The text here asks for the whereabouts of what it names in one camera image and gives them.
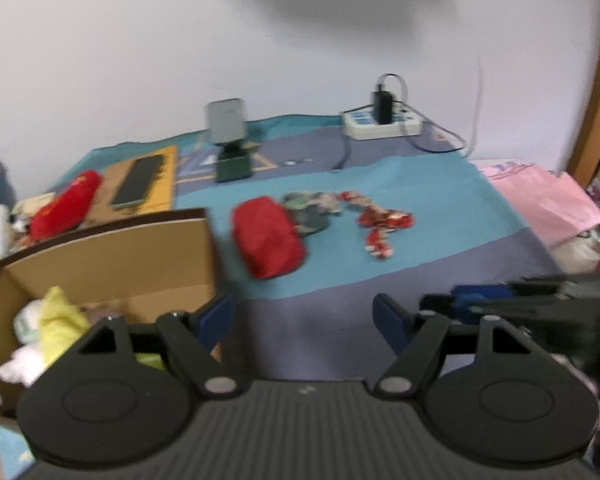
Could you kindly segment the green cloth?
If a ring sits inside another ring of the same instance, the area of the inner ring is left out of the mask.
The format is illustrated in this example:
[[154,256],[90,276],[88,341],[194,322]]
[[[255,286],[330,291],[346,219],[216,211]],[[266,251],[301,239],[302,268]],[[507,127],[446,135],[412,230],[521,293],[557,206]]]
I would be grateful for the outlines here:
[[155,370],[164,370],[162,357],[158,353],[135,353],[134,356],[140,364],[149,366]]

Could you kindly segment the brown cardboard box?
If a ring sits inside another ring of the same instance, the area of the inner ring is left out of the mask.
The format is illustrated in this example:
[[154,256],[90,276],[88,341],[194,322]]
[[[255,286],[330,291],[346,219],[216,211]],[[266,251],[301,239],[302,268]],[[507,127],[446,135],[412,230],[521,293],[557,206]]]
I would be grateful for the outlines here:
[[[223,276],[202,209],[143,214],[35,244],[0,262],[0,364],[18,346],[16,314],[54,286],[77,307],[110,307],[132,323],[151,323],[202,307]],[[0,379],[0,417],[14,417],[22,392]]]

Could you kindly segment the red floral cloth strip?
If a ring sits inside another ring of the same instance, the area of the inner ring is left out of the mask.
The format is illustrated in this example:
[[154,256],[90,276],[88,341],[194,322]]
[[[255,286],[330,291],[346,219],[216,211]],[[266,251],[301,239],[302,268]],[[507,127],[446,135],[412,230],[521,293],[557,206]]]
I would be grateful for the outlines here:
[[414,216],[400,209],[386,209],[378,206],[369,197],[355,191],[344,191],[337,195],[340,202],[358,211],[358,226],[366,229],[365,250],[377,260],[386,260],[393,255],[389,234],[409,229],[414,224]]

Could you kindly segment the red cloth bundle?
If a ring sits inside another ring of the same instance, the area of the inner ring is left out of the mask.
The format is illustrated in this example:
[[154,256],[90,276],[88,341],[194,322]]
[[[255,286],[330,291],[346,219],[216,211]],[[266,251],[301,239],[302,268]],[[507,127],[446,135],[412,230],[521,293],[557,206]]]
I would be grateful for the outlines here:
[[270,280],[294,272],[306,258],[290,215],[268,196],[246,200],[234,207],[230,232],[254,280]]

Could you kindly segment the yellow towel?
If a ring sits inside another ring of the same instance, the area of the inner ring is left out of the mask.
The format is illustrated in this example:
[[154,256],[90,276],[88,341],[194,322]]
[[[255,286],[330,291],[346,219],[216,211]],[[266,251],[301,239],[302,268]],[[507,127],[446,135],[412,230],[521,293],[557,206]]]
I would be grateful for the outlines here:
[[46,292],[38,317],[38,343],[44,366],[57,361],[90,327],[86,315],[59,286]]

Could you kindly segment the grey camouflage cloth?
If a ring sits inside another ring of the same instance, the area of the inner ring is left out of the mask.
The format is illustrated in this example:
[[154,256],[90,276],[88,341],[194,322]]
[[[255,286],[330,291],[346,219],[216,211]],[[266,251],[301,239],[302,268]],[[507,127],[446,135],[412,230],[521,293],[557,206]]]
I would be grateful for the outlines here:
[[327,229],[330,217],[341,214],[340,201],[333,192],[290,192],[280,200],[300,236]]

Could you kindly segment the mint green white hat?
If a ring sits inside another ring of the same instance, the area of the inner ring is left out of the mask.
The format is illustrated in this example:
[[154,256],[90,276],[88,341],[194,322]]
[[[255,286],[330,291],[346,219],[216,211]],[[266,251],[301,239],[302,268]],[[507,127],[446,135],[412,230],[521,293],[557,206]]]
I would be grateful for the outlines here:
[[42,300],[32,300],[14,317],[12,328],[20,344],[33,344],[38,341],[38,322],[42,309]]

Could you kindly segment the white fluffy towel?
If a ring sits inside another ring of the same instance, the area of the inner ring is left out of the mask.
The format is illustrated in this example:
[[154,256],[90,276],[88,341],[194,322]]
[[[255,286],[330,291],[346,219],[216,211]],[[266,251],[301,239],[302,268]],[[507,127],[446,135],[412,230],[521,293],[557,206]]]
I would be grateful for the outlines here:
[[6,384],[20,384],[31,387],[45,372],[40,345],[26,344],[12,352],[10,360],[0,364],[0,380]]

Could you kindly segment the pink plush toy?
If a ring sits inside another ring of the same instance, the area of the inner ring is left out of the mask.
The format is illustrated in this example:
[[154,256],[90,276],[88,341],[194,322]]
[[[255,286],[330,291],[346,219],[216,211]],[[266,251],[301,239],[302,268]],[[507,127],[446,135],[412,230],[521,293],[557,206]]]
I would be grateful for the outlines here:
[[100,304],[99,306],[81,308],[81,312],[85,316],[89,326],[94,326],[102,320],[107,318],[120,318],[121,313],[114,307],[109,307],[106,304]]

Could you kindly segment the pink folded blanket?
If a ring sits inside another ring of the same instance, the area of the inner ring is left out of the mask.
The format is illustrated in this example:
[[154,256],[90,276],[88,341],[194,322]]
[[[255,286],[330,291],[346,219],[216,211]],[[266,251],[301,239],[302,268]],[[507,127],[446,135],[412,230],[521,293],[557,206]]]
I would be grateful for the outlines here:
[[552,174],[517,159],[475,166],[547,248],[600,226],[600,208],[570,174]]

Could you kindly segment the yellow book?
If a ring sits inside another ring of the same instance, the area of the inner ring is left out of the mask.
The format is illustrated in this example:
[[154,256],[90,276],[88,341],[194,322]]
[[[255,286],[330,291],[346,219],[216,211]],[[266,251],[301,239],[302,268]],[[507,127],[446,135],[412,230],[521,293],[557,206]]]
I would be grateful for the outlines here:
[[177,158],[170,145],[107,167],[82,228],[170,210]]

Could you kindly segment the blue striped bed sheet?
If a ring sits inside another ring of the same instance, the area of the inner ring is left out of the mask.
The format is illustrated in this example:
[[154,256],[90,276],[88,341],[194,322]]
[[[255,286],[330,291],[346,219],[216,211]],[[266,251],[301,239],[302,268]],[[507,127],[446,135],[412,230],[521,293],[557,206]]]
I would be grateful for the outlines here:
[[372,302],[557,264],[483,173],[440,138],[352,141],[334,116],[247,127],[249,178],[220,182],[205,132],[92,151],[57,192],[91,210],[0,263],[0,417],[90,327],[233,307],[212,344],[238,376],[378,378],[393,358]]

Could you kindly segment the dark smartphone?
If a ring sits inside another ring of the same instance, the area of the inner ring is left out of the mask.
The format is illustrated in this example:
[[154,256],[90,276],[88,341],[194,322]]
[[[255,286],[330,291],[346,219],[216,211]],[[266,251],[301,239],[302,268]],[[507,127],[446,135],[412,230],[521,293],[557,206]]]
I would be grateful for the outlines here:
[[146,200],[163,161],[163,155],[135,159],[110,200],[109,206],[114,210],[140,206]]

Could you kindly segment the red long plush pillow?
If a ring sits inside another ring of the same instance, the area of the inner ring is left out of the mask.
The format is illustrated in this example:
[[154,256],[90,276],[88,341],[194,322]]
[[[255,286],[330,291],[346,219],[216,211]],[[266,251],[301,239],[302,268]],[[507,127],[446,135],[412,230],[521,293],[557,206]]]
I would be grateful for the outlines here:
[[32,217],[29,234],[34,242],[49,240],[78,226],[90,210],[102,176],[87,170],[76,176],[64,192]]

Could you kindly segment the black charger adapter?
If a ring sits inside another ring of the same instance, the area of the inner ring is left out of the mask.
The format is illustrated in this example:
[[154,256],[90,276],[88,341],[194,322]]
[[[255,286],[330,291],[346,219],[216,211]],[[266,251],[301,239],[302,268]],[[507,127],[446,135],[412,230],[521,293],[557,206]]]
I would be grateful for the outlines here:
[[390,125],[393,122],[393,94],[384,89],[382,84],[376,86],[373,93],[373,118],[378,125]]

